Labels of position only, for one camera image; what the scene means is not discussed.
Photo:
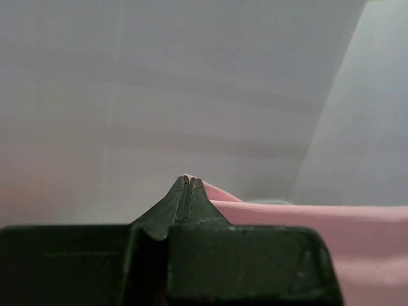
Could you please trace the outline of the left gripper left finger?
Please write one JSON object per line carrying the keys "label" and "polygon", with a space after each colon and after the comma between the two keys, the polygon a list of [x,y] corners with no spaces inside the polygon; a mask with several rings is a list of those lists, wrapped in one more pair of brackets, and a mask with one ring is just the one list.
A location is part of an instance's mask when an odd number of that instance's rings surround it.
{"label": "left gripper left finger", "polygon": [[166,239],[187,189],[179,177],[129,224],[1,228],[1,305],[123,305],[133,260]]}

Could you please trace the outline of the pink t-shirt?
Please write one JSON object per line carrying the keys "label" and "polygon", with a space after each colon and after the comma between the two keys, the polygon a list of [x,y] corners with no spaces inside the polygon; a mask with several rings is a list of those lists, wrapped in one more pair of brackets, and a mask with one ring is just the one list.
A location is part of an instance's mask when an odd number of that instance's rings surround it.
{"label": "pink t-shirt", "polygon": [[343,305],[407,304],[407,207],[249,203],[201,181],[211,204],[233,225],[316,231],[330,253]]}

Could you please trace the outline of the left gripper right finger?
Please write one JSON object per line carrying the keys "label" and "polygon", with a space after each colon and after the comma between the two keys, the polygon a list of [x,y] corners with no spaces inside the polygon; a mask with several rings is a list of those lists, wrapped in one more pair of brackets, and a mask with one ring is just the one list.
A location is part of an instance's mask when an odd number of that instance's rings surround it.
{"label": "left gripper right finger", "polygon": [[343,305],[324,240],[310,228],[233,225],[185,178],[167,235],[170,305]]}

